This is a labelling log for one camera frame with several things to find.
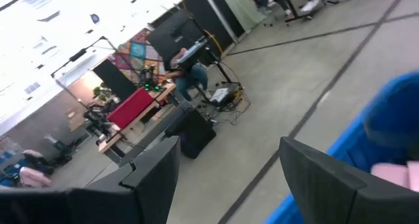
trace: blue jeans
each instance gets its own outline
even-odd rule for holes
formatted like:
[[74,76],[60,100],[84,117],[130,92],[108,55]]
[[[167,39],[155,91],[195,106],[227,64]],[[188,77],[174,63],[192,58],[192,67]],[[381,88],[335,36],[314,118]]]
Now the blue jeans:
[[194,66],[192,66],[191,72],[188,73],[188,77],[178,77],[175,80],[177,91],[179,91],[179,93],[181,93],[187,101],[192,100],[191,96],[188,94],[188,89],[194,86],[194,83],[192,81],[201,83],[202,90],[207,90],[208,76],[205,72],[204,67],[202,67],[200,64],[195,64]]

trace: colorful quilt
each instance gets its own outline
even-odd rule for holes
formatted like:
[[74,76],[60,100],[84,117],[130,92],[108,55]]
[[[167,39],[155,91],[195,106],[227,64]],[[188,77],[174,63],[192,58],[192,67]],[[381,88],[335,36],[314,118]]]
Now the colorful quilt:
[[154,73],[157,81],[161,83],[165,79],[162,57],[146,40],[150,32],[150,30],[144,28],[129,41],[118,47],[120,54],[113,54],[109,57],[109,60],[133,83],[138,83],[138,76],[132,68],[139,71],[143,68],[148,69],[151,65],[155,66]]

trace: black monitor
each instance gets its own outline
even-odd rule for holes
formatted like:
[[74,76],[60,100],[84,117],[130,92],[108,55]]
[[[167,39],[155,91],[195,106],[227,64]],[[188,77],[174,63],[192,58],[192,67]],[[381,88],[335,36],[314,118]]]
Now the black monitor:
[[147,40],[164,61],[170,60],[181,48],[190,48],[204,34],[184,10],[178,10],[152,31]]

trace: gray concrete floor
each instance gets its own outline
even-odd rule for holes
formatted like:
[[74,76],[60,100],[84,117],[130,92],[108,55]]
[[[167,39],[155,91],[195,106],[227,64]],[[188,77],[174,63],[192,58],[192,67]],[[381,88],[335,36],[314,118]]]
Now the gray concrete floor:
[[[272,28],[260,26],[232,53],[377,22],[393,1],[351,0],[328,6],[309,22],[296,21],[290,27],[282,22]],[[390,18],[414,12],[419,12],[417,0],[402,0]],[[235,126],[227,122],[216,126],[217,137],[196,160],[181,159],[168,223],[218,223],[278,149],[280,137],[287,136],[301,120],[372,28],[227,56],[223,61],[245,86],[251,107]],[[419,17],[384,24],[296,138],[326,151],[383,84],[417,68],[418,29]],[[210,76],[211,81],[219,78],[214,69]],[[85,159],[75,160],[84,161],[83,168],[94,169],[86,174],[87,169],[72,161],[69,167],[79,168],[68,169],[74,176],[61,183],[62,179],[58,179],[60,185],[73,186],[71,182],[80,178],[82,181],[76,185],[83,186],[98,172],[109,173],[116,168],[90,147],[81,147],[80,157]],[[262,223],[288,194],[277,161],[230,222]]]

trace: table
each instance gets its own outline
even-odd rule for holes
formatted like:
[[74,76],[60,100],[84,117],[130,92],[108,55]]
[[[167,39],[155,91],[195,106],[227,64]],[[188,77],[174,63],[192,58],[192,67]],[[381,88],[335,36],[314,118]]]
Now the table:
[[164,100],[165,98],[168,101],[176,106],[179,105],[177,99],[183,99],[183,97],[176,90],[176,85],[174,83],[168,83],[164,85],[165,90],[163,92],[149,92],[151,97],[156,98],[152,104],[150,104],[143,112],[141,112],[129,125],[123,129],[118,128],[117,125],[112,125],[113,136],[109,141],[103,141],[99,144],[98,151],[101,154],[108,156],[113,162],[119,164],[121,159],[125,157],[125,152],[117,147],[117,143],[125,138],[125,134],[130,131],[130,129],[137,124],[150,110],[154,107],[159,106],[157,102]]

